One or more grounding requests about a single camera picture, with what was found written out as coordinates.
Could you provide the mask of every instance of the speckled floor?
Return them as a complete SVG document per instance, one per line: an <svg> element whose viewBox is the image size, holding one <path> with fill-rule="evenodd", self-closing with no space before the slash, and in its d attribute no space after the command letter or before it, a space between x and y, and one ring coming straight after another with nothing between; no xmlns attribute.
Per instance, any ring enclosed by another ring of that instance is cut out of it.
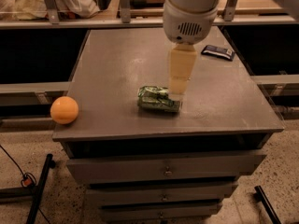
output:
<svg viewBox="0 0 299 224"><path fill-rule="evenodd" d="M231 198L223 201L220 212L212 217L178 218L169 224L254 224L272 223L261 203L253 199L254 187L261 185L282 223L299 223L299 119L286 120L283 133L275 133L263 147L266 159L251 176L242 176ZM50 119L4 120L0 143L15 158L23 171L39 178L46 155L53 154L56 168L50 170L41 210L51 224L103 223L94 207L84 200L85 188L76 184L65 163L67 156L59 143L52 142L54 125ZM21 175L0 150L0 189L20 186ZM30 201L1 203L0 223L25 223ZM159 223L141 221L140 223ZM47 223L37 213L36 223Z"/></svg>

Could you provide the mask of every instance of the orange ball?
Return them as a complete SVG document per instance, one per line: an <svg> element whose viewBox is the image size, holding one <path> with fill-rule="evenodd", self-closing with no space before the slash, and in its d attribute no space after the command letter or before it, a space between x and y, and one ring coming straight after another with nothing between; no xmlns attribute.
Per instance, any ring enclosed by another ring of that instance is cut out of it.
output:
<svg viewBox="0 0 299 224"><path fill-rule="evenodd" d="M57 123L71 123L78 116L78 104L71 97L60 97L53 102L50 108L50 116Z"/></svg>

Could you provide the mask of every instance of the table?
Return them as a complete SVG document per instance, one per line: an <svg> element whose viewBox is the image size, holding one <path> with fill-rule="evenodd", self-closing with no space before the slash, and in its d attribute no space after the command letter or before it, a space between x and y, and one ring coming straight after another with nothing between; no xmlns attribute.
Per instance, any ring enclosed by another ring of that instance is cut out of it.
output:
<svg viewBox="0 0 299 224"><path fill-rule="evenodd" d="M221 31L195 46L230 48ZM167 86L162 28L91 30L68 96L78 118L57 124L67 167L105 221L209 216L250 175L283 125L236 56L199 55L179 114L143 110L137 91Z"/></svg>

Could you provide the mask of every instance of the cable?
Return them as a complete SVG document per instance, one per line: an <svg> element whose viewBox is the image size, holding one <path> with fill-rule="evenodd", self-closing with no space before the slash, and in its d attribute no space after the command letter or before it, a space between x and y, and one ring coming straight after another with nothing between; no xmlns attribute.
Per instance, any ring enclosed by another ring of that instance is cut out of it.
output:
<svg viewBox="0 0 299 224"><path fill-rule="evenodd" d="M8 157L16 164L16 166L20 170L21 175L22 175L21 186L25 189L29 188L31 194L34 195L34 193L31 191L31 188L36 186L35 176L31 173L24 173L22 171L21 167L19 166L19 164L8 154L8 152L1 145L0 145L0 148L2 148L2 150L8 155ZM45 220L50 224L49 220L46 218L45 214L41 211L41 209L39 207L38 207L38 211L43 216L43 218L45 218Z"/></svg>

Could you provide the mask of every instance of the black metal leg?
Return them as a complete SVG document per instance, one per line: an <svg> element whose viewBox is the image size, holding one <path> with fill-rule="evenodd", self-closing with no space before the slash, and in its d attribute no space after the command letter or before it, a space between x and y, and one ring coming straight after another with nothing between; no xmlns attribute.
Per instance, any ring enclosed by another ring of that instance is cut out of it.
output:
<svg viewBox="0 0 299 224"><path fill-rule="evenodd" d="M44 167L41 172L39 182L37 185L36 195L34 196L33 203L31 205L30 213L27 218L26 224L34 224L36 221L36 213L38 211L41 197L42 197L45 185L46 185L49 168L54 168L54 166L55 166L55 162L52 160L52 157L53 157L52 154L48 154L47 158L45 160L45 164L44 164Z"/></svg>
<svg viewBox="0 0 299 224"><path fill-rule="evenodd" d="M261 199L264 209L266 210L267 214L270 216L273 224L281 224L277 214L275 213L271 203L268 201L266 195L263 192L263 189L261 186L254 187L256 190L256 193L259 195L259 198Z"/></svg>

